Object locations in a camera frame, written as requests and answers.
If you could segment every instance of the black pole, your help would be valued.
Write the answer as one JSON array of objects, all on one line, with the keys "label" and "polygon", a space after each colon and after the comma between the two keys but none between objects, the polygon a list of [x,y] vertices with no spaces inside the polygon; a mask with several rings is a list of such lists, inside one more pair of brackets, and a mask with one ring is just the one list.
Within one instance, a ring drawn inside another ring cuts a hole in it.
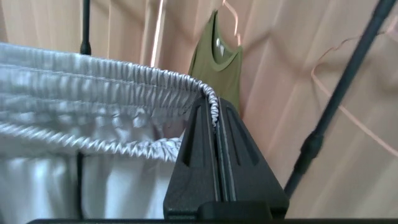
[{"label": "black pole", "polygon": [[335,115],[338,106],[353,81],[359,67],[361,66],[366,53],[369,51],[373,40],[376,38],[384,19],[388,16],[394,6],[395,1],[396,0],[379,0],[374,9],[373,16],[369,21],[361,40],[358,42],[315,130],[306,138],[301,147],[300,156],[298,157],[294,165],[293,173],[285,186],[285,193],[289,198],[293,195],[293,192],[298,186],[302,176],[309,168],[312,159],[318,155],[322,148],[325,131]]},{"label": "black pole", "polygon": [[85,55],[91,55],[90,0],[83,1],[83,40],[81,40],[80,53]]}]

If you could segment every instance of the silver fabric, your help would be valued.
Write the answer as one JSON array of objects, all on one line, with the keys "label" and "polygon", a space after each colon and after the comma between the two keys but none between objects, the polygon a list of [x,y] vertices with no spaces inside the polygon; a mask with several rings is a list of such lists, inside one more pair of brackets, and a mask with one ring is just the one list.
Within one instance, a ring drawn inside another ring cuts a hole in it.
[{"label": "silver fabric", "polygon": [[200,95],[215,125],[213,89],[187,75],[0,44],[0,223],[76,218],[78,151],[86,218],[161,218]]}]

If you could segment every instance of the pink hanger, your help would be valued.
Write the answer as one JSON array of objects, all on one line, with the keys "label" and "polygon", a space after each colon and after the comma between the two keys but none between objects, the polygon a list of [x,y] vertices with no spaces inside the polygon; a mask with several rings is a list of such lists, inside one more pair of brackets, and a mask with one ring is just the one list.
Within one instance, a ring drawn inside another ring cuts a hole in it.
[{"label": "pink hanger", "polygon": [[241,45],[241,34],[238,33],[238,22],[239,22],[238,13],[236,13],[235,9],[226,0],[223,0],[223,4],[221,6],[226,6],[227,9],[232,13],[232,15],[235,18],[234,36],[238,39],[238,46],[240,46]]}]

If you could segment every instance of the garment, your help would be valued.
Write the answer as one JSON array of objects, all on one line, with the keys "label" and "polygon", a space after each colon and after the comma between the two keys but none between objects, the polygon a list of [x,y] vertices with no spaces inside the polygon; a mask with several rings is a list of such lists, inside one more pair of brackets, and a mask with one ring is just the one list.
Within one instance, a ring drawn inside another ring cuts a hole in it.
[{"label": "garment", "polygon": [[193,53],[188,74],[208,83],[220,97],[231,102],[239,111],[239,79],[243,49],[231,50],[221,38],[217,11],[210,20]]},{"label": "garment", "polygon": [[188,75],[0,43],[0,223],[163,218],[190,108],[203,96],[215,125],[214,91]]}]

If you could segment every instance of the green tank top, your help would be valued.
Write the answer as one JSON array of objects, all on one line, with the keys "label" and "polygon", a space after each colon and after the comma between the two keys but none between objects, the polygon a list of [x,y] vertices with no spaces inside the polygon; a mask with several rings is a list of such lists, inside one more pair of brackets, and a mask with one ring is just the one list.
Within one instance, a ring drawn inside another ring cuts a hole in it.
[{"label": "green tank top", "polygon": [[193,53],[188,74],[209,84],[239,111],[242,47],[231,50],[221,38],[217,11],[213,11]]}]

